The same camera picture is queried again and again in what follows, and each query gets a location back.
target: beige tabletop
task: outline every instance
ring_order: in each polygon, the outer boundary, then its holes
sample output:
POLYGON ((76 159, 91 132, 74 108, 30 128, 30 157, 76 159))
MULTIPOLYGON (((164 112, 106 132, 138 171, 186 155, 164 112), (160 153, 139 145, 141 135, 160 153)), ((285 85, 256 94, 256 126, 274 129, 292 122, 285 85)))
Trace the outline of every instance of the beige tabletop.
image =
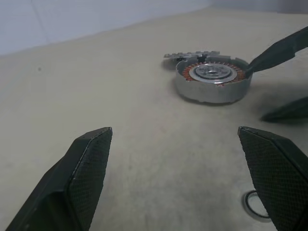
POLYGON ((251 61, 308 15, 207 8, 0 58, 0 230, 83 133, 112 126, 91 231, 275 230, 242 209, 253 189, 239 126, 308 153, 308 126, 261 122, 308 95, 308 50, 253 77, 226 106, 183 100, 165 53, 220 51, 251 61))

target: silver cylindrical housing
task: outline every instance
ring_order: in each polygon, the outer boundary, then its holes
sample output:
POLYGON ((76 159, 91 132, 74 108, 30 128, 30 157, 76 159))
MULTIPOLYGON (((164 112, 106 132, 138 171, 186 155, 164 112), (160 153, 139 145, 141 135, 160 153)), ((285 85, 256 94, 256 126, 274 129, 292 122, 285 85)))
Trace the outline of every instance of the silver cylindrical housing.
MULTIPOLYGON (((242 59, 231 59, 229 56, 208 56, 206 62, 223 62, 233 64, 246 70, 248 63, 242 59)), ((239 81, 230 81, 223 84, 206 83, 201 81, 187 81, 182 75, 184 69, 198 63, 196 57, 179 62, 176 66, 176 87, 179 94, 192 100, 207 103, 231 103, 243 98, 250 86, 252 75, 239 81)))

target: copper coil winding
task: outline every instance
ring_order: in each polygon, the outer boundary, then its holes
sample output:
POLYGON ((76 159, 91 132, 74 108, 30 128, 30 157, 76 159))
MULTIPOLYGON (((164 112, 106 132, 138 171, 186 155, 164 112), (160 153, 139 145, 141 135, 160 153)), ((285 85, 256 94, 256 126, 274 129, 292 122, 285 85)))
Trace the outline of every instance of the copper coil winding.
POLYGON ((230 63, 221 63, 221 62, 204 62, 204 63, 195 63, 195 64, 192 64, 188 67, 186 67, 183 72, 182 72, 182 75, 184 76, 184 78, 186 79, 186 81, 196 81, 194 78, 192 78, 190 75, 189 75, 189 71, 194 68, 195 66, 198 66, 198 65, 201 65, 201 64, 222 64, 222 65, 226 65, 226 66, 229 66, 231 68, 233 68, 234 70, 236 70, 237 72, 237 76, 234 80, 230 81, 229 83, 231 82, 237 82, 237 81, 241 81, 243 79, 245 79, 245 73, 242 69, 240 69, 239 67, 233 65, 233 64, 230 64, 230 63))

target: metal washer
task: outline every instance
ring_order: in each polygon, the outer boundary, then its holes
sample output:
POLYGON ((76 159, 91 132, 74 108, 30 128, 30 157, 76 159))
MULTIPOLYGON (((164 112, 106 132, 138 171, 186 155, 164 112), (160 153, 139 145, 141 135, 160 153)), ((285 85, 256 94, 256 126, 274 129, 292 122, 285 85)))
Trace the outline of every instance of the metal washer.
POLYGON ((259 199, 259 196, 256 190, 249 191, 243 196, 243 206, 245 211, 254 219, 261 222, 271 222, 271 219, 262 204, 262 201, 259 199))
POLYGON ((234 80, 237 71, 224 64, 200 64, 189 70, 189 75, 204 83, 226 83, 234 80))

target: white wall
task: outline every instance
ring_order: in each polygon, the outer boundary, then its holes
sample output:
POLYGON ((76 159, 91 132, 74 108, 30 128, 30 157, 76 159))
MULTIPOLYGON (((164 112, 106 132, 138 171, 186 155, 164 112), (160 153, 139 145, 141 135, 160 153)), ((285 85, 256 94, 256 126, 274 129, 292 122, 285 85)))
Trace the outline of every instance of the white wall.
POLYGON ((0 0, 0 55, 194 11, 211 1, 0 0))
POLYGON ((308 0, 215 0, 224 8, 281 13, 308 13, 308 0))

